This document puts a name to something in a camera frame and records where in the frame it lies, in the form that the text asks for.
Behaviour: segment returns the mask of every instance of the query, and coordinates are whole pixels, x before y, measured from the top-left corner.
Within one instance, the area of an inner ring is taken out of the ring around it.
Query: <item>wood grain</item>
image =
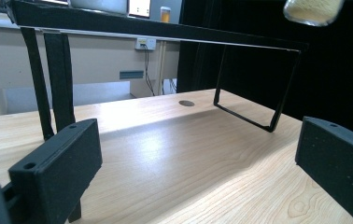
[[[353,223],[295,165],[299,120],[282,116],[267,133],[214,107],[213,96],[76,107],[77,120],[98,118],[104,158],[76,223]],[[226,91],[221,103],[263,123],[273,112]],[[0,183],[41,143],[36,113],[0,117]]]

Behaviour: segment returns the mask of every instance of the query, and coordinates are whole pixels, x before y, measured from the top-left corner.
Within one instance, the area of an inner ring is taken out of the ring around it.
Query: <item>black bar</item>
[[[54,135],[54,132],[51,128],[49,99],[46,91],[45,78],[43,76],[42,62],[40,61],[39,48],[37,47],[35,30],[32,28],[21,28],[21,33],[28,49],[43,137],[45,140],[48,140]]]
[[[305,43],[283,39],[118,17],[76,8],[52,7],[24,0],[11,0],[7,4],[7,13],[17,25],[26,27],[107,34],[146,35],[166,40],[175,39],[297,51],[308,48]]]
[[[68,36],[44,33],[57,131],[75,123]]]

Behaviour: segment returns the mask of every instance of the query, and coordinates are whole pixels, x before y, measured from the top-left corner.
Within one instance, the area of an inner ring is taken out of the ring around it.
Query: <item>cable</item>
[[[175,84],[174,80],[170,78],[170,85],[174,89],[174,92],[177,93],[177,85]]]
[[[145,80],[147,82],[147,85],[150,89],[150,91],[152,92],[152,95],[155,96],[154,91],[153,91],[153,87],[150,83],[150,79],[148,76],[148,66],[149,66],[149,50],[148,50],[148,46],[146,44],[141,44],[142,47],[144,47],[145,49]]]

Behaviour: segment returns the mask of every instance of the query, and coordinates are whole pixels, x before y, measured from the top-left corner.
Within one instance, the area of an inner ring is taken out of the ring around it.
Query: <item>black backdrop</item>
[[[285,1],[185,0],[180,23],[310,44],[293,80],[284,113],[326,119],[353,131],[353,1],[328,27],[287,21]],[[177,91],[215,88],[223,46],[182,43]],[[274,107],[294,55],[286,51],[229,48],[222,88]]]

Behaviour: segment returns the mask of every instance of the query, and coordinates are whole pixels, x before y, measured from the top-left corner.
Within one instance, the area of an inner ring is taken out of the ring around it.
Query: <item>black 3d-printed block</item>
[[[65,223],[102,164],[96,119],[65,127],[13,165],[13,190],[25,200],[27,223]]]
[[[304,118],[296,162],[353,216],[353,132]]]

